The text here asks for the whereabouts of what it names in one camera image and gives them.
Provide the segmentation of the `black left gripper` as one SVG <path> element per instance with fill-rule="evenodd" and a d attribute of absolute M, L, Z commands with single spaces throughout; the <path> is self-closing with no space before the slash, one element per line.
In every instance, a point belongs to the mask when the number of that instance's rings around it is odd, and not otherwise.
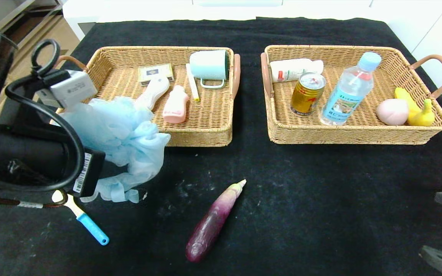
<path fill-rule="evenodd" d="M 52 140 L 29 142 L 29 167 L 35 172 L 30 179 L 32 185 L 51 191 L 55 183 L 64 180 L 77 167 L 74 147 L 68 143 Z M 74 197 L 92 196 L 98 179 L 128 173 L 128 165 L 117 166 L 105 160 L 105 153 L 84 148 L 84 164 L 74 180 L 63 186 L 63 190 Z"/>

